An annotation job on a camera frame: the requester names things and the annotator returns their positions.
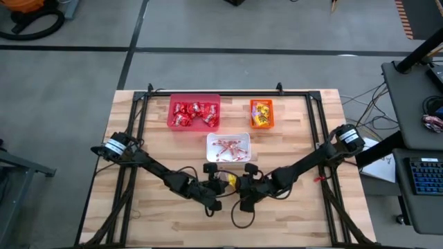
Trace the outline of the orange black striped strip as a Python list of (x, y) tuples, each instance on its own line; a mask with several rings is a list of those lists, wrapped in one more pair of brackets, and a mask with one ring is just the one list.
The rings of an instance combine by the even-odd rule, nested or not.
[(406, 9), (402, 3), (402, 0), (395, 0), (395, 6), (397, 8), (397, 12), (399, 14), (399, 18), (401, 20), (401, 25), (408, 39), (413, 39), (413, 31), (410, 26), (410, 22), (406, 15)]

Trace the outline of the black diagonal pole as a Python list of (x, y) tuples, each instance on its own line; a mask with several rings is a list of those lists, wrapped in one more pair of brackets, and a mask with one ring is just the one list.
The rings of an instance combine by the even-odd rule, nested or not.
[(431, 37), (429, 37), (422, 45), (416, 48), (409, 56), (399, 63), (395, 64), (395, 69), (399, 73), (406, 73), (416, 63), (425, 58), (433, 49), (437, 48), (443, 42), (443, 28), (440, 28)]

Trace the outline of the grey metal stand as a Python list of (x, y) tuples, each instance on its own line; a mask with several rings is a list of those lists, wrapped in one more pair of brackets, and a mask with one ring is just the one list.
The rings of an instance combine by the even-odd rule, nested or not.
[(54, 177), (56, 170), (10, 154), (0, 139), (0, 249), (6, 249), (11, 232), (36, 173)]

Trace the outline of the white plastic bin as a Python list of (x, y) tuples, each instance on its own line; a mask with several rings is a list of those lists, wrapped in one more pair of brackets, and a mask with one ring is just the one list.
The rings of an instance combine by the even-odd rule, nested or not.
[[(209, 161), (211, 163), (243, 163), (243, 162), (236, 162), (236, 161), (234, 161), (234, 162), (215, 162), (217, 152), (220, 149), (223, 149), (225, 146), (229, 145), (229, 144), (227, 144), (225, 146), (212, 145), (212, 143), (216, 140), (225, 140), (225, 141), (227, 141), (227, 140), (241, 140), (241, 143), (233, 144), (233, 145), (247, 150), (247, 152), (248, 152), (247, 155), (239, 154), (239, 156), (249, 156), (251, 159), (251, 156), (252, 156), (251, 138), (248, 133), (239, 133), (239, 134), (234, 134), (234, 135), (219, 135), (219, 134), (215, 134), (215, 133), (210, 133), (207, 135), (207, 139), (206, 139), (206, 159), (207, 159), (207, 161)], [(224, 152), (220, 156), (230, 158), (230, 154), (226, 153), (226, 152)]]

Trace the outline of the black backlit keyboard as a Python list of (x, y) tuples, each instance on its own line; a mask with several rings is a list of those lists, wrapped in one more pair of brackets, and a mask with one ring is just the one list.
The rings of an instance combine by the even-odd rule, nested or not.
[(406, 167), (415, 195), (443, 196), (443, 160), (407, 158)]

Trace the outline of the white paper sheet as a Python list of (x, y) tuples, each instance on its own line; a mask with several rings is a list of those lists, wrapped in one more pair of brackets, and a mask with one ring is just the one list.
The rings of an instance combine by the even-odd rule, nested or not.
[(393, 154), (381, 157), (380, 159), (365, 165), (361, 173), (379, 180), (396, 183), (396, 168)]

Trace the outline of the pink translucent plastic bin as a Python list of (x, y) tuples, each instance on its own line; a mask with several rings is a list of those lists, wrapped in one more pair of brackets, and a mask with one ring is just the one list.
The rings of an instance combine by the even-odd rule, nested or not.
[[(167, 125), (172, 131), (198, 131), (198, 132), (215, 132), (219, 128), (219, 117), (220, 117), (220, 95), (209, 94), (209, 93), (173, 93), (170, 96), (170, 106), (167, 118)], [(176, 114), (175, 106), (177, 103), (180, 104), (192, 104), (192, 103), (209, 103), (215, 105), (215, 110), (217, 112), (217, 118), (213, 127), (210, 127), (203, 118), (196, 116), (192, 119), (189, 126), (176, 126), (173, 124), (174, 117)]]

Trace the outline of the black laptop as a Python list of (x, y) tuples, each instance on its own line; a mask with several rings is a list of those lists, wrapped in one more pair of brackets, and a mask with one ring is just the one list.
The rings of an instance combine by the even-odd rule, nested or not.
[(435, 85), (435, 87), (443, 94), (443, 66), (431, 64), (426, 71), (426, 75)]

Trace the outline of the colourful candy bag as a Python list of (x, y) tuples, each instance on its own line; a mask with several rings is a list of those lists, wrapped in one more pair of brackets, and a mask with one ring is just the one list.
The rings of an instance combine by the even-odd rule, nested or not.
[(423, 115), (422, 123), (427, 129), (435, 133), (443, 132), (443, 120), (436, 116)]

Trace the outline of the orange vacuum cleaner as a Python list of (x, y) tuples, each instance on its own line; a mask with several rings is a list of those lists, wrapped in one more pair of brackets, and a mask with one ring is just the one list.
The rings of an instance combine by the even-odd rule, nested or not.
[(0, 4), (13, 12), (28, 13), (44, 6), (45, 0), (0, 0)]

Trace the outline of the black aluminium table frame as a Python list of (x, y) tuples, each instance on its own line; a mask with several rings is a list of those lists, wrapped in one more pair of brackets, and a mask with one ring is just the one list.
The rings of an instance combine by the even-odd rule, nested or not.
[[(219, 128), (215, 132), (172, 131), (167, 125), (173, 93), (220, 95)], [(272, 100), (274, 127), (253, 129), (250, 100)], [(210, 133), (248, 133), (252, 156), (243, 163), (216, 163), (216, 176), (240, 177), (246, 163), (257, 165), (260, 178), (312, 153), (337, 127), (346, 125), (335, 90), (302, 91), (118, 91), (103, 145), (115, 132), (140, 140), (140, 147), (172, 170), (208, 180), (203, 166)], [(279, 199), (266, 197), (253, 213), (239, 209), (240, 197), (217, 198), (220, 211), (185, 199), (141, 167), (124, 167), (98, 156), (86, 219), (75, 249), (120, 248), (292, 248), (377, 249), (357, 166), (352, 158), (322, 164), (298, 177)], [(326, 181), (314, 179), (326, 176)]]

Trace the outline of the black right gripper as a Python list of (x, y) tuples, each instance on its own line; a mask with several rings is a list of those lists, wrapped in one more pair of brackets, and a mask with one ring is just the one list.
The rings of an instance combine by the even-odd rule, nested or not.
[(244, 166), (246, 172), (236, 180), (237, 195), (241, 198), (240, 210), (243, 212), (253, 213), (255, 204), (259, 203), (266, 197), (276, 197), (277, 185), (274, 183), (273, 175), (275, 170), (263, 174), (260, 178), (254, 178), (260, 173), (257, 165), (246, 163)]

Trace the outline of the small orange mesh basket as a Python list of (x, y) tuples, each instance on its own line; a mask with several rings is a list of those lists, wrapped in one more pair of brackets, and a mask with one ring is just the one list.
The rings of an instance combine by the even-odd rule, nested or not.
[(274, 127), (274, 114), (273, 114), (273, 102), (272, 100), (250, 100), (250, 113), (251, 113), (251, 106), (253, 104), (265, 104), (267, 106), (269, 106), (270, 108), (270, 115), (269, 117), (267, 117), (270, 121), (270, 125), (268, 127), (259, 127), (255, 124), (253, 116), (250, 114), (251, 116), (251, 122), (250, 125), (253, 129), (271, 129)]

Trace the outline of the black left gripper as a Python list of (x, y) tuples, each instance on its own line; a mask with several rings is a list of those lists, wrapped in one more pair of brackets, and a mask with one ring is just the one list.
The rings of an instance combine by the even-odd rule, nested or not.
[(207, 181), (193, 181), (191, 182), (188, 193), (189, 197), (202, 204), (205, 211), (220, 211), (222, 209), (222, 202), (217, 200), (219, 195), (227, 197), (229, 190), (225, 191), (225, 187), (229, 186), (227, 179), (220, 179), (216, 176), (218, 167), (216, 163), (205, 163), (204, 173), (209, 174)]

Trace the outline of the black floor mat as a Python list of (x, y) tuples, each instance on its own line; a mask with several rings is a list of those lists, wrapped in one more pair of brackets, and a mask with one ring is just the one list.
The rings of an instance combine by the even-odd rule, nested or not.
[(443, 0), (401, 0), (416, 40), (426, 40), (443, 28)]

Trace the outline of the dark grey desk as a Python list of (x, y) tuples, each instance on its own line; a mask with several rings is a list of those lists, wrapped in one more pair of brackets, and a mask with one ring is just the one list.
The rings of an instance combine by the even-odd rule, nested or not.
[(415, 195), (410, 184), (407, 158), (439, 158), (436, 151), (394, 149), (397, 182), (401, 192), (401, 211), (406, 225), (413, 226), (419, 234), (443, 235), (443, 196)]
[(381, 65), (405, 146), (416, 150), (443, 151), (443, 132), (435, 133), (422, 123), (423, 101), (431, 96), (443, 96), (426, 74), (429, 68), (419, 65), (407, 73), (400, 73), (392, 62)]

